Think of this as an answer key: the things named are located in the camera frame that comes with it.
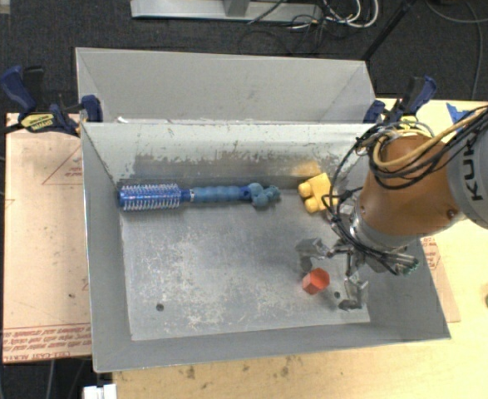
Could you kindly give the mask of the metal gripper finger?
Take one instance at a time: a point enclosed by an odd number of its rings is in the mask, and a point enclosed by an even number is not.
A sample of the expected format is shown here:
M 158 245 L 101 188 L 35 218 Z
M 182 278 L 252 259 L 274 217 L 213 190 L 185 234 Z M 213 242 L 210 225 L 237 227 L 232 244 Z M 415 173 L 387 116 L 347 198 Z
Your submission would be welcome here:
M 295 250 L 299 256 L 299 265 L 303 273 L 309 273 L 313 269 L 312 259 L 324 260 L 331 257 L 330 248 L 321 238 L 302 239 Z
M 362 309 L 367 304 L 369 282 L 355 273 L 344 281 L 345 298 L 338 307 L 344 311 Z

